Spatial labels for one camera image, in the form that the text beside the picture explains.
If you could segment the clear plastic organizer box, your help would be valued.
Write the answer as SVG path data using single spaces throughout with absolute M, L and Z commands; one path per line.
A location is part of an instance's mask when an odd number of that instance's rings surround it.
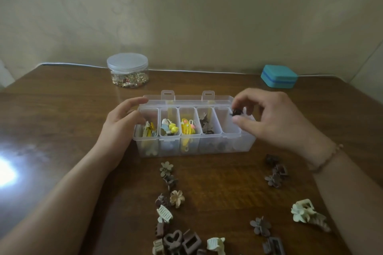
M 136 125 L 133 135 L 141 157 L 165 157 L 229 152 L 247 152 L 256 138 L 241 130 L 232 121 L 233 97 L 215 95 L 214 91 L 203 91 L 200 95 L 175 95 L 174 91 L 164 90 L 160 95 L 147 95 L 148 102 L 140 105 L 138 111 L 146 119 L 156 124 L 156 137 L 141 137 L 142 127 Z M 214 134 L 202 132 L 199 116 L 207 113 Z M 162 136 L 162 119 L 171 120 L 179 128 L 177 135 Z M 181 119 L 194 120 L 196 134 L 184 135 Z

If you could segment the brown flower hair clips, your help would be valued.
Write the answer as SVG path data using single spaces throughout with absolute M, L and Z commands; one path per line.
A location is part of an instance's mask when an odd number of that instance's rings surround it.
M 210 125 L 207 113 L 203 112 L 203 114 L 199 116 L 199 122 L 200 122 L 203 134 L 205 135 L 214 134 L 213 127 Z

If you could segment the person's left forearm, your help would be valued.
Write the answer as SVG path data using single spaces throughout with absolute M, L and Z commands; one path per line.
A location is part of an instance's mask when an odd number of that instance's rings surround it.
M 94 146 L 0 240 L 0 255 L 78 255 L 103 184 L 124 152 Z

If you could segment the pale green flower clip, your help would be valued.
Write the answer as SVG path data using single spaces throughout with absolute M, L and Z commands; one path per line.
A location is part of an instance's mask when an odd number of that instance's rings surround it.
M 300 204 L 293 204 L 291 213 L 293 214 L 293 220 L 295 222 L 308 223 L 310 217 L 315 215 L 317 212 L 312 208 L 305 208 Z

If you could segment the gold mixed beads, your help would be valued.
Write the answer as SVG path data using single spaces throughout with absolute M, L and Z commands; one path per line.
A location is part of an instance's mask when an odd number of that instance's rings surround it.
M 121 74 L 112 71 L 111 77 L 113 84 L 122 88 L 138 88 L 145 85 L 149 81 L 149 76 L 146 72 Z

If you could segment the brown rectangular hair clip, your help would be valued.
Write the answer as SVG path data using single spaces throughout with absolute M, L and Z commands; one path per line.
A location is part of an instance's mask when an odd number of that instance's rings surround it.
M 188 229 L 183 233 L 182 247 L 186 255 L 195 255 L 201 244 L 202 241 L 195 231 Z

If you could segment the person's left hand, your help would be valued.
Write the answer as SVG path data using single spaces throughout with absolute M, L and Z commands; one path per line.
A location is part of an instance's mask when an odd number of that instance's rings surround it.
M 133 137 L 134 128 L 124 128 L 119 125 L 119 121 L 127 116 L 129 111 L 137 110 L 136 107 L 148 101 L 145 97 L 129 98 L 108 113 L 101 133 L 89 152 L 108 173 L 121 162 Z

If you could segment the pale green claw clip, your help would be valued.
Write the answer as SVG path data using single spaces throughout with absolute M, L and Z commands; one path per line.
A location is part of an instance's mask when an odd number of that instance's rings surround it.
M 224 251 L 224 237 L 213 237 L 207 240 L 207 250 L 217 252 L 218 255 L 226 255 Z

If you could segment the cream and yellow hair clips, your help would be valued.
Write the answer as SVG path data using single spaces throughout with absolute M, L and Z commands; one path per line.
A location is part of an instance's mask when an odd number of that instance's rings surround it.
M 155 123 L 146 121 L 145 125 L 142 127 L 141 137 L 156 137 L 157 136 L 157 126 Z

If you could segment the grey brown flower clip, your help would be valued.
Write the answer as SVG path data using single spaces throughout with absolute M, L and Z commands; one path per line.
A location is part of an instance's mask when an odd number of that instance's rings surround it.
M 264 216 L 250 221 L 250 225 L 254 228 L 255 234 L 270 237 L 271 223 Z

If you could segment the brown heart hair clip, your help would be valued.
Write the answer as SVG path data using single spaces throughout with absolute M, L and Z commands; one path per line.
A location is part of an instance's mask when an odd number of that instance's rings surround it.
M 181 230 L 176 230 L 173 233 L 168 233 L 163 238 L 164 244 L 171 252 L 178 251 L 180 249 L 182 240 L 183 233 Z

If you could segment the cream shell hair clip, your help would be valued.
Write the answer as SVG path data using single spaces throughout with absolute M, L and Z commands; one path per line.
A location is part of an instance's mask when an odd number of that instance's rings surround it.
M 310 215 L 308 223 L 318 226 L 324 232 L 330 233 L 332 231 L 327 223 L 327 217 L 320 213 Z

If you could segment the translucent round jar lid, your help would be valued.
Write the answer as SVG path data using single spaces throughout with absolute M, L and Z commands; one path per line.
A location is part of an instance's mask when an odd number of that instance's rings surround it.
M 141 72 L 148 68 L 146 56 L 138 53 L 118 53 L 107 58 L 108 69 L 117 74 Z

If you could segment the dark brown claw clip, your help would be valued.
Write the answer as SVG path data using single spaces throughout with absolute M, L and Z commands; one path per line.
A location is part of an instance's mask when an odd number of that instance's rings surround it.
M 171 192 L 172 189 L 176 186 L 178 183 L 178 179 L 175 179 L 173 175 L 165 175 L 163 177 L 163 180 L 165 181 L 168 191 Z

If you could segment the pale green shell clip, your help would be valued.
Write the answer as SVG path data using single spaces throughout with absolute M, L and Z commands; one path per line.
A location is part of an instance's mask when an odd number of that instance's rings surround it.
M 174 218 L 172 213 L 162 204 L 160 207 L 156 210 L 158 213 L 158 223 L 165 223 L 169 224 L 170 221 Z

